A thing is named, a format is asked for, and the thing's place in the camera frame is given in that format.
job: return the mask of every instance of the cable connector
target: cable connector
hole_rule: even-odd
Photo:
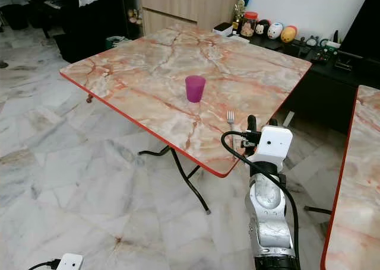
[[[242,137],[246,138],[249,142],[253,144],[258,144],[260,142],[261,132],[246,131],[242,133]]]
[[[60,261],[61,261],[60,259],[51,260],[50,262],[46,263],[46,266],[48,266],[51,269],[55,270],[55,269],[58,268],[58,265],[59,265]]]

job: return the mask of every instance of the small electronic device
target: small electronic device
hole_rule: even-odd
[[[61,258],[57,270],[79,270],[83,262],[83,256],[66,253]]]
[[[325,44],[325,48],[333,53],[334,55],[337,55],[338,54],[338,49],[340,47],[340,43],[334,43],[334,42],[331,42],[331,41],[328,41],[326,42]]]
[[[213,33],[226,37],[232,34],[232,25],[229,23],[221,23],[213,28]]]
[[[328,49],[321,49],[317,51],[314,57],[310,60],[312,63],[326,64],[330,59],[330,52]]]

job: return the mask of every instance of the wooden cabinet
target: wooden cabinet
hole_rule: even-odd
[[[233,4],[238,0],[140,0],[144,34],[154,33],[173,24],[194,24],[212,30],[231,22]]]
[[[193,24],[196,25],[196,22],[189,21],[186,19],[180,19],[171,17],[168,15],[160,14],[155,11],[150,11],[143,9],[142,14],[144,16],[144,33],[145,35],[154,33],[163,28],[167,28],[174,24]]]

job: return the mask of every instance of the black metal table leg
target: black metal table leg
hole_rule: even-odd
[[[193,171],[191,171],[188,175],[186,175],[185,172],[184,172],[184,170],[183,170],[183,168],[182,168],[182,166],[181,166],[181,162],[179,162],[179,159],[178,159],[178,156],[176,154],[176,151],[174,150],[174,148],[171,148],[168,145],[165,146],[159,153],[154,153],[154,152],[149,151],[149,150],[144,150],[144,151],[138,152],[137,154],[138,155],[149,154],[149,155],[153,155],[153,156],[163,156],[169,150],[172,152],[174,161],[177,164],[177,168],[178,168],[178,170],[179,170],[182,178],[184,179],[184,181],[186,182],[186,184],[189,186],[189,188],[191,189],[191,191],[193,191],[193,193],[198,197],[199,201],[201,202],[203,208],[206,211],[206,214],[208,214],[208,215],[211,214],[211,211],[208,208],[208,206],[207,206],[206,202],[204,201],[203,197],[201,196],[201,194],[198,192],[198,190],[193,186],[193,184],[189,180],[190,177],[193,176],[195,174],[195,172],[197,172],[197,170],[200,168],[199,165],[196,166],[196,168],[194,168]]]
[[[2,59],[0,59],[0,68],[6,68],[8,64],[4,62]]]
[[[320,208],[314,208],[310,206],[304,206],[303,209],[305,211],[310,211],[310,212],[320,212],[322,214],[328,214],[331,215],[331,211],[329,209],[320,209]]]
[[[138,155],[141,155],[141,154],[149,154],[149,155],[153,155],[153,156],[163,156],[163,155],[165,155],[169,150],[170,150],[170,147],[167,145],[167,146],[165,146],[165,147],[164,147],[159,153],[154,153],[154,152],[149,151],[149,150],[143,150],[143,151],[138,152],[137,154],[138,154]]]
[[[174,160],[176,161],[178,170],[179,170],[180,174],[182,175],[182,178],[184,179],[184,181],[186,182],[186,184],[190,187],[191,191],[194,192],[195,196],[198,197],[199,201],[201,202],[203,208],[206,211],[206,214],[210,215],[211,211],[208,208],[206,202],[203,200],[203,197],[201,196],[201,194],[198,192],[198,190],[196,190],[196,188],[193,186],[193,184],[191,184],[191,182],[189,180],[189,178],[191,176],[187,177],[186,174],[185,174],[185,172],[183,171],[182,166],[181,166],[181,162],[179,162],[179,159],[178,159],[178,156],[176,154],[176,151],[174,150],[174,148],[170,148],[170,150],[171,150],[171,152],[173,154]],[[198,170],[198,168],[199,168],[199,166],[197,166],[190,174],[193,175]]]
[[[45,38],[50,39],[50,35],[49,35],[49,32],[48,32],[48,27],[47,27],[46,24],[42,25],[42,31],[43,31],[43,34],[45,35]]]

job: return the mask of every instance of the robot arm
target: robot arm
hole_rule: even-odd
[[[249,169],[251,178],[245,204],[250,216],[249,235],[255,267],[257,270],[298,270],[297,251],[285,219],[283,190],[287,196],[291,195],[285,189],[285,176],[279,174],[293,135],[288,129],[278,126],[264,126],[261,132],[257,132],[255,117],[251,115],[248,117],[248,130],[240,134],[246,138],[242,141],[242,147],[246,148],[245,158],[233,152],[224,141],[226,134],[233,133],[225,133],[222,144],[243,160]]]

